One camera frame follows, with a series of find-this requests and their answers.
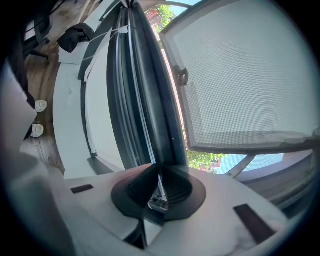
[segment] wooden floor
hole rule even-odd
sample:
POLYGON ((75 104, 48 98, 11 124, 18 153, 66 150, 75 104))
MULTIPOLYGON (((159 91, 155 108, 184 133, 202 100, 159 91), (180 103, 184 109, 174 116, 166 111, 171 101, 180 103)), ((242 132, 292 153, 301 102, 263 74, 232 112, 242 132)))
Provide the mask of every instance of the wooden floor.
MULTIPOLYGON (((53 124, 53 99, 56 77, 59 70, 59 46, 57 40, 71 26, 77 23, 77 19, 86 0, 79 0, 75 4, 74 0, 67 0, 55 13, 52 14, 53 26, 47 36, 50 43, 39 49, 49 55, 49 64, 45 64, 45 59, 38 56, 28 56, 25 60, 27 71, 29 92, 35 100, 45 100, 48 103, 47 109, 39 113, 35 124, 44 126, 44 134, 39 138, 29 137, 22 146, 21 151, 32 155, 45 164, 56 167, 64 173, 65 169, 61 161, 55 139, 53 124)), ((93 0, 90 2, 86 12, 82 17, 82 22, 88 16, 93 0)))

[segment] black cloth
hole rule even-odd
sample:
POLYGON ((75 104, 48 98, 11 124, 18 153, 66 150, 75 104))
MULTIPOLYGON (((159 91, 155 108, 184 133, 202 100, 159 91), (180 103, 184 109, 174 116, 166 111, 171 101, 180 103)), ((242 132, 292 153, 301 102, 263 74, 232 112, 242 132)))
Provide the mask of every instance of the black cloth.
MULTIPOLYGON (((18 83, 21 85, 22 90, 24 91, 27 102, 30 104, 30 106, 35 109, 36 107, 36 101, 34 97, 29 93, 29 85, 28 85, 28 77, 25 67, 25 59, 23 54, 23 38, 19 38, 15 42, 15 46, 8 56, 8 61, 11 67, 12 72, 14 73, 15 79, 18 81, 18 83)), ((31 135, 32 133, 32 126, 30 126, 28 132, 25 135, 25 140, 31 135)))
POLYGON ((70 27, 59 39, 59 46, 72 53, 80 42, 89 42, 94 37, 94 30, 85 23, 70 27))

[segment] white cable clip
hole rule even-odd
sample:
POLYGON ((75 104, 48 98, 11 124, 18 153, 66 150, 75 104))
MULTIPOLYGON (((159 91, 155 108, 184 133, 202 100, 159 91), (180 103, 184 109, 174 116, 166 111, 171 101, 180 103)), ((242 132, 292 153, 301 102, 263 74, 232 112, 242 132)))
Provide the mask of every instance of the white cable clip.
POLYGON ((119 34, 127 34, 128 33, 128 25, 119 27, 118 32, 119 32, 119 34))

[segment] white cable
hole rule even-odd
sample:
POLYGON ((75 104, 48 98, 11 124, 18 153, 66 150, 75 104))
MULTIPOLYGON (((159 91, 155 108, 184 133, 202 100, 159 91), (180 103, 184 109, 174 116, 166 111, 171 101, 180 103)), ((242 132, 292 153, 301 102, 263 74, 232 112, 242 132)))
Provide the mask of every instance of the white cable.
MULTIPOLYGON (((127 34, 127 33, 128 33, 128 27, 129 27, 129 26, 130 26, 130 25, 126 25, 126 26, 122 26, 122 27, 119 27, 119 28, 117 28, 117 29, 111 30, 111 32, 112 32, 112 31, 116 31, 116 32, 111 36, 111 38, 109 39, 109 41, 106 42, 105 44, 108 44, 108 43, 111 41, 111 39, 114 37, 114 35, 116 35, 117 33, 119 33, 119 34, 127 34)), ((103 34, 95 37, 94 39, 92 39, 92 40, 90 41, 90 43, 91 43, 92 41, 96 40, 97 38, 102 37, 102 36, 108 34, 109 32, 110 32, 110 31, 108 31, 108 32, 106 32, 106 33, 103 33, 103 34)), ((90 56, 90 57, 84 58, 82 61, 84 62, 84 61, 86 61, 86 60, 89 60, 89 59, 93 58, 96 54, 97 54, 97 52, 96 52, 94 55, 90 56)))

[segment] black bag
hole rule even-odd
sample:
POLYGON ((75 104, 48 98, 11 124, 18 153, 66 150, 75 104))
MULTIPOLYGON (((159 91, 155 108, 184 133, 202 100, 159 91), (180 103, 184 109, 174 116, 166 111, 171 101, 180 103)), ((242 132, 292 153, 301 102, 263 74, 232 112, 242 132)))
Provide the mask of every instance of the black bag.
POLYGON ((59 39, 59 46, 72 53, 80 42, 89 42, 94 37, 94 30, 85 23, 70 27, 59 39))

